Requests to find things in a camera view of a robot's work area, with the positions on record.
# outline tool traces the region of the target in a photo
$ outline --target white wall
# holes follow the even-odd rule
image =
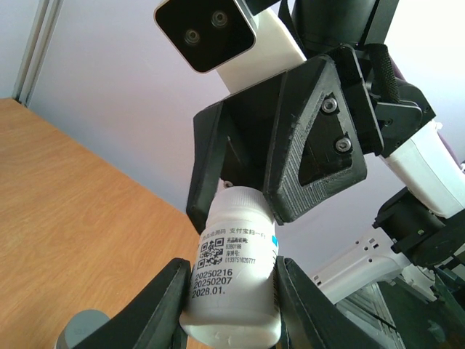
[[[227,90],[215,72],[190,70],[153,23],[156,2],[65,1],[31,108],[184,211],[192,118]],[[401,0],[388,44],[465,159],[465,71],[459,55],[448,57],[455,52],[451,44],[463,45],[463,12],[451,11],[460,3]],[[461,32],[452,31],[454,20]],[[368,156],[367,162],[366,181],[280,228],[281,254],[310,272],[366,232],[379,207],[402,187],[379,159]]]
[[[0,98],[11,97],[39,0],[0,1]]]

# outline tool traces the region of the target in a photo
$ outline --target camera lens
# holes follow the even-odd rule
[[[190,46],[195,46],[201,40],[201,36],[197,31],[193,29],[188,29],[186,35],[184,36],[184,41]]]
[[[223,28],[227,24],[227,15],[223,11],[216,11],[211,16],[211,24],[217,28]]]

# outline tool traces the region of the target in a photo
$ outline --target qr code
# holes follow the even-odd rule
[[[223,261],[223,246],[225,245],[225,238],[216,238],[202,244],[200,260],[197,264],[197,269],[209,267],[210,265],[217,265]]]

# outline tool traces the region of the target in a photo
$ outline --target black cylinder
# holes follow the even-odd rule
[[[292,19],[307,54],[340,44],[356,47],[369,27],[377,0],[296,0]]]

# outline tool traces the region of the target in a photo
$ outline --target white ribbed cap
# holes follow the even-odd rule
[[[232,209],[243,209],[244,212],[253,212],[267,218],[274,223],[275,218],[268,206],[263,193],[249,187],[231,187],[215,195],[209,212],[209,219]]]

